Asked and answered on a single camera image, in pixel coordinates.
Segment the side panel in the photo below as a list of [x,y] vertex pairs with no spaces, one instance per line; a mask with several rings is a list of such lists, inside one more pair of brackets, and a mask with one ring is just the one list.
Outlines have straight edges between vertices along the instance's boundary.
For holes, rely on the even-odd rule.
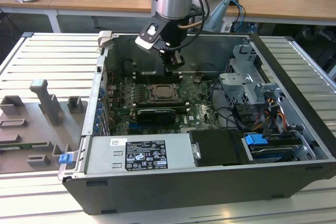
[[334,164],[101,179],[63,185],[89,215],[287,198],[317,179],[336,175]]

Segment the metal bracket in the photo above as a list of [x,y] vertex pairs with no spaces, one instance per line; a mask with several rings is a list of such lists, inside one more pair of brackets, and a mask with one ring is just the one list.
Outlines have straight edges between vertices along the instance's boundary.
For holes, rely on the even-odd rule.
[[257,84],[254,87],[254,92],[257,95],[256,101],[264,101],[265,92],[268,91],[275,92],[279,90],[280,90],[279,85],[277,85],[276,83]]

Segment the black plastic cover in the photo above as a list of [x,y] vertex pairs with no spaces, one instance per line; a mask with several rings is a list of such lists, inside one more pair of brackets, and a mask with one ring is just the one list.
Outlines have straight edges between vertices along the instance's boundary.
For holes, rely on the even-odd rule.
[[196,166],[249,164],[242,142],[242,133],[236,129],[190,131],[192,144],[198,145],[201,154]]

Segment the barcode sticker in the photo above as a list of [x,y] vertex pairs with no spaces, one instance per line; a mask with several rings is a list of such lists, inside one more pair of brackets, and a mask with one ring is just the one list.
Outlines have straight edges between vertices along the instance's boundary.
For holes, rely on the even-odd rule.
[[111,138],[110,145],[111,146],[119,146],[119,145],[125,146],[126,142],[127,142],[127,138]]

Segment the green circuit board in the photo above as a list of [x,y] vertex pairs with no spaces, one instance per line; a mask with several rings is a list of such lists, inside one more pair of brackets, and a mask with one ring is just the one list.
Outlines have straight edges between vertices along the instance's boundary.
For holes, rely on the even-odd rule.
[[165,126],[142,127],[137,124],[136,112],[139,108],[134,104],[140,100],[139,90],[143,92],[143,103],[148,100],[149,88],[162,87],[159,84],[135,84],[132,78],[116,77],[114,79],[113,94],[109,98],[109,115],[112,135],[142,135],[142,134],[169,134],[187,133],[194,129],[219,129],[218,116],[208,100],[211,93],[210,81],[194,82],[195,74],[183,74],[181,83],[172,84],[176,89],[176,99],[172,102],[183,101],[183,106],[171,105],[165,109],[173,109],[177,112],[175,122]]

